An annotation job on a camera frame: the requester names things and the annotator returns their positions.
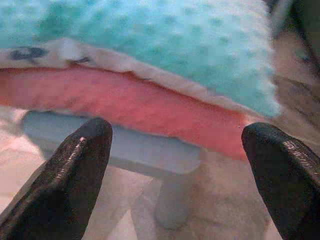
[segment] pink fleece blanket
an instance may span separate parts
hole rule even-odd
[[[235,159],[247,159],[241,142],[244,115],[129,73],[81,66],[4,69],[0,72],[0,86],[2,101],[14,107],[100,116],[112,124],[177,137]]]

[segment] tiled floor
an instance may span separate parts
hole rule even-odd
[[[278,99],[283,114],[273,123],[320,155],[320,80],[288,27],[274,42]],[[0,212],[44,161],[38,148],[13,124],[23,111],[0,108]],[[209,152],[192,189],[191,216],[176,231],[159,225],[153,209],[161,182],[108,167],[84,240],[263,240],[270,218],[248,163]]]

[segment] raised dot texture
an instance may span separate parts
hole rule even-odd
[[[85,44],[113,49],[146,64],[170,71],[205,87],[218,86],[224,95],[253,110],[275,116],[269,89],[254,99],[256,78],[235,75],[256,63],[271,64],[268,9],[260,0],[1,0],[0,47],[16,48],[72,37]],[[188,51],[189,59],[183,53]],[[237,53],[237,61],[228,54]],[[216,63],[214,71],[203,67]]]

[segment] dark object in background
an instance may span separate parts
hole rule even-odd
[[[309,55],[320,73],[320,1],[295,0],[293,18],[302,35]]]

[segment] plastic stool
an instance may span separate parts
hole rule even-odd
[[[53,112],[29,111],[21,129],[50,157],[62,141],[89,118]],[[112,126],[109,164],[161,179],[155,207],[156,220],[166,228],[182,226],[188,217],[190,189],[201,164],[201,148],[176,138],[153,136]]]

